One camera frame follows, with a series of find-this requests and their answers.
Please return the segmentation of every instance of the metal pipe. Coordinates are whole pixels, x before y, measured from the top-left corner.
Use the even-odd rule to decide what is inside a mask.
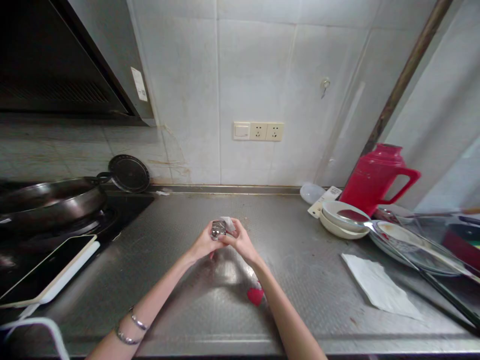
[[[437,0],[435,3],[360,156],[374,149],[452,2],[453,0]]]

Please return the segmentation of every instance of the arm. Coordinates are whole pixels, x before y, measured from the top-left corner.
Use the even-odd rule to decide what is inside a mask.
[[[217,249],[224,248],[221,241],[212,241],[210,232],[212,222],[203,229],[191,248],[183,254],[168,272],[151,288],[151,290],[135,305],[133,313],[145,326],[149,327],[157,317],[173,289],[185,272],[197,262],[198,259]],[[141,330],[128,313],[120,321],[119,329],[130,339],[142,339],[145,331]],[[115,331],[111,331],[87,356],[87,360],[130,360],[137,351],[139,344],[127,345],[120,341]]]
[[[324,352],[313,337],[302,318],[290,303],[279,283],[275,280],[267,264],[255,250],[242,223],[232,219],[236,231],[234,237],[221,236],[219,240],[231,245],[255,271],[260,284],[265,291],[275,324],[280,333],[281,342],[289,359],[326,360]]]

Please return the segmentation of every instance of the bangle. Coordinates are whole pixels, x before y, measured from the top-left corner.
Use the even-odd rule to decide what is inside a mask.
[[[143,331],[147,331],[149,329],[148,326],[146,326],[143,322],[140,322],[137,319],[137,317],[134,315],[134,307],[133,306],[130,308],[130,310],[128,312],[131,314],[130,317],[131,317],[132,321],[135,323],[135,325],[137,325]]]
[[[115,334],[116,334],[116,337],[119,338],[120,341],[121,341],[122,343],[124,343],[125,345],[137,345],[137,344],[140,344],[140,342],[142,341],[142,339],[134,340],[134,339],[132,339],[132,338],[126,337],[125,334],[120,331],[120,321],[117,322],[117,324],[115,325]]]

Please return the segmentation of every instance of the white napkin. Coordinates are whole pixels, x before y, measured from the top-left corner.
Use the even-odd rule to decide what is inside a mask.
[[[235,231],[235,225],[230,216],[220,216],[220,219],[222,219],[226,223],[226,230],[228,232],[234,232]]]
[[[360,287],[371,304],[380,310],[422,320],[422,314],[410,302],[407,293],[399,288],[377,262],[355,255],[342,254]]]

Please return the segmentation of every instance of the thermos handle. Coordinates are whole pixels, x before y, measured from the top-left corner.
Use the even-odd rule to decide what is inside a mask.
[[[384,205],[390,205],[393,203],[396,203],[400,197],[402,197],[403,194],[413,185],[417,182],[418,179],[422,176],[422,173],[417,170],[409,169],[407,167],[399,167],[398,168],[398,175],[406,175],[410,178],[410,180],[406,183],[404,187],[401,188],[401,190],[390,200],[380,200],[379,204],[384,204]]]

